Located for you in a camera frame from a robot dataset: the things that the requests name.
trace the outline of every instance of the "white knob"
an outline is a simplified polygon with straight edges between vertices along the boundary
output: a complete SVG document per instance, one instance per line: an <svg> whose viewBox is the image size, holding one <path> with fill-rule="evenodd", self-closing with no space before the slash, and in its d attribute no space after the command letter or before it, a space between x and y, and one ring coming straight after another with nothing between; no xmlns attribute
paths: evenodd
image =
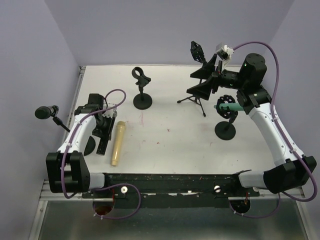
<svg viewBox="0 0 320 240"><path fill-rule="evenodd" d="M128 188L126 186L123 186L121 188L121 193L125 194L126 192L128 192Z"/></svg>
<svg viewBox="0 0 320 240"><path fill-rule="evenodd" d="M220 193L221 192L221 188L220 188L220 186L218 186L218 185L216 185L216 186L214 186L214 191L216 192L216 193Z"/></svg>

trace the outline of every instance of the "wall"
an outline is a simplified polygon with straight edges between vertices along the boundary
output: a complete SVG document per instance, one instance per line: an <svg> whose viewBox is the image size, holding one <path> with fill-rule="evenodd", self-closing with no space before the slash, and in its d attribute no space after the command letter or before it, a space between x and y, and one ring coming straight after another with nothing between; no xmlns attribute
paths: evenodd
<svg viewBox="0 0 320 240"><path fill-rule="evenodd" d="M293 0L45 0L80 65L193 64L216 45L269 43ZM252 46L263 54L265 48ZM241 64L239 50L232 64Z"/></svg>
<svg viewBox="0 0 320 240"><path fill-rule="evenodd" d="M35 109L56 104L66 120L79 70L43 0L2 0L0 22L0 233L22 240L63 133Z"/></svg>
<svg viewBox="0 0 320 240"><path fill-rule="evenodd" d="M307 156L314 156L318 167L314 176L320 185L320 79L318 0L295 0L271 41L280 66L280 82L275 105L286 129ZM266 55L267 76L263 85L272 93L275 84L273 57ZM313 192L309 181L303 188L306 196ZM307 204L314 227L320 237L320 195Z"/></svg>

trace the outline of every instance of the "teal tube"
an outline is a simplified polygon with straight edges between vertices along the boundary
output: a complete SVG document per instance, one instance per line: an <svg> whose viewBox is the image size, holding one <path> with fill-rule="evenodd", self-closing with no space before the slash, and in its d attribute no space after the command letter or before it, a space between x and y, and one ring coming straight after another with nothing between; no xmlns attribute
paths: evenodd
<svg viewBox="0 0 320 240"><path fill-rule="evenodd" d="M227 109L227 107L229 107L229 109L231 111L243 111L244 109L242 108L242 106L240 106L239 103L221 103L220 104L220 108L224 108L224 109Z"/></svg>

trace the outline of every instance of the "white tabletop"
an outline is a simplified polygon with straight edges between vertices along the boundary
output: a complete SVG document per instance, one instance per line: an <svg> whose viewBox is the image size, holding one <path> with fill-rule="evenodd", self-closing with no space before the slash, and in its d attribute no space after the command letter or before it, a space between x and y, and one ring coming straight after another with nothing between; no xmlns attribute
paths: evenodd
<svg viewBox="0 0 320 240"><path fill-rule="evenodd" d="M236 91L220 88L202 100L206 117L200 106L177 100L188 97L186 89L197 83L190 73L199 66L140 65L151 82L144 92L152 97L147 110L138 110L133 98L139 93L136 79L131 75L133 65L87 66L76 107L87 103L90 93L106 95L113 89L123 89L127 98L117 108L118 121L126 122L122 153L117 167L111 156L115 139L108 143L104 156L96 150L85 157L92 173L140 174L232 174L242 170L269 170L274 167L272 155L255 123L244 112L234 123L234 139L224 141L215 134L215 126L224 118L214 109L217 99L224 95L236 98ZM112 93L109 103L118 103L123 94Z"/></svg>

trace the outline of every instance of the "tan tube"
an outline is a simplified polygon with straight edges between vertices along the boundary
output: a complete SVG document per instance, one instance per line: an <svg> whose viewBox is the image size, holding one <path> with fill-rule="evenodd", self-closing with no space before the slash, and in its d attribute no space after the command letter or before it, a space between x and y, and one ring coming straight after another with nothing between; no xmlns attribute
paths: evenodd
<svg viewBox="0 0 320 240"><path fill-rule="evenodd" d="M116 129L115 141L114 141L113 154L111 159L112 166L118 165L118 161L121 154L122 142L124 140L124 135L126 130L126 123L124 121L118 121L115 129Z"/></svg>

